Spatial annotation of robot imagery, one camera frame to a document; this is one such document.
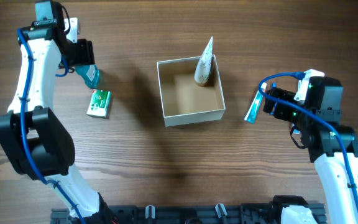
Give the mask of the blue mouthwash bottle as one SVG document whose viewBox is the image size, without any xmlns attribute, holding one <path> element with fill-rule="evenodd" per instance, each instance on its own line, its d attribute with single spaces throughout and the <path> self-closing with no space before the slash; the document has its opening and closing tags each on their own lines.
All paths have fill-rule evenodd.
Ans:
<svg viewBox="0 0 358 224">
<path fill-rule="evenodd" d="M 96 89 L 98 87 L 100 71 L 95 64 L 76 66 L 75 72 L 83 78 L 88 88 Z"/>
</svg>

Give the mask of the teal toothpaste tube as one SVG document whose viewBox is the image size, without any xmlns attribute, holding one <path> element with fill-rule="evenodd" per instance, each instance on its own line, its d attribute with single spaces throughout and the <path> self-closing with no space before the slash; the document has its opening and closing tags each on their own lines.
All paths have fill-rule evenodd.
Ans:
<svg viewBox="0 0 358 224">
<path fill-rule="evenodd" d="M 263 98 L 264 98 L 263 94 L 261 94 L 261 92 L 257 90 L 254 99 L 250 105 L 250 108 L 246 113 L 246 115 L 244 116 L 244 121 L 247 121 L 250 124 L 255 123 Z"/>
</svg>

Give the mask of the green white soap box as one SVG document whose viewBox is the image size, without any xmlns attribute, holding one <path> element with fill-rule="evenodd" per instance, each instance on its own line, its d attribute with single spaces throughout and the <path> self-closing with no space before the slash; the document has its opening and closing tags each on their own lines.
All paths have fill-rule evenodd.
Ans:
<svg viewBox="0 0 358 224">
<path fill-rule="evenodd" d="M 97 118 L 107 118 L 111 97 L 110 91 L 94 89 L 86 114 Z"/>
</svg>

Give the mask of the white leaf-print cosmetic tube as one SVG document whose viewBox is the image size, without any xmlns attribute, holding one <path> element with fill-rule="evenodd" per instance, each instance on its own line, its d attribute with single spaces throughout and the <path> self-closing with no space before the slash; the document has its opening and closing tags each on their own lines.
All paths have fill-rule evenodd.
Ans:
<svg viewBox="0 0 358 224">
<path fill-rule="evenodd" d="M 198 86 L 205 86 L 205 84 L 209 79 L 209 74 L 211 73 L 212 57 L 213 57 L 213 36 L 211 36 L 196 66 L 194 80 Z"/>
</svg>

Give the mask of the blue disposable razor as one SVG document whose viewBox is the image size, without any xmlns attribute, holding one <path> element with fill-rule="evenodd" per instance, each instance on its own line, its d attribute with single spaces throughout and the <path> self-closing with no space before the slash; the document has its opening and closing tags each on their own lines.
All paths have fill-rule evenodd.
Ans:
<svg viewBox="0 0 358 224">
<path fill-rule="evenodd" d="M 272 83 L 272 89 L 270 90 L 270 96 L 274 97 L 274 98 L 278 98 L 277 84 L 275 82 Z M 271 106 L 269 115 L 272 116 L 275 112 L 276 107 L 277 107 L 277 102 L 273 101 L 273 100 L 269 100 L 269 104 Z"/>
</svg>

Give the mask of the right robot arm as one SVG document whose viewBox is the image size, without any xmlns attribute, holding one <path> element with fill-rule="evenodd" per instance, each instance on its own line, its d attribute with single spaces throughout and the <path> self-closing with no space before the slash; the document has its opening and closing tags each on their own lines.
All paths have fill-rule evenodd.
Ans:
<svg viewBox="0 0 358 224">
<path fill-rule="evenodd" d="M 288 121 L 301 133 L 296 144 L 307 149 L 323 186 L 332 223 L 358 223 L 358 138 L 340 124 L 343 86 L 330 77 L 311 77 L 306 98 L 280 88 L 258 91 L 265 97 L 264 112 Z"/>
</svg>

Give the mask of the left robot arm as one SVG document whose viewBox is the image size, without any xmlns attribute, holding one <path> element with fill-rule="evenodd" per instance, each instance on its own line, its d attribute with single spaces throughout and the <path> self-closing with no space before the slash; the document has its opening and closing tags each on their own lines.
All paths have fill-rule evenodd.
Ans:
<svg viewBox="0 0 358 224">
<path fill-rule="evenodd" d="M 93 45 L 70 40 L 65 7 L 36 1 L 36 19 L 17 29 L 22 64 L 17 89 L 0 116 L 0 145 L 14 170 L 50 187 L 67 206 L 72 223 L 118 223 L 117 215 L 75 165 L 75 145 L 53 112 L 58 69 L 94 64 Z"/>
</svg>

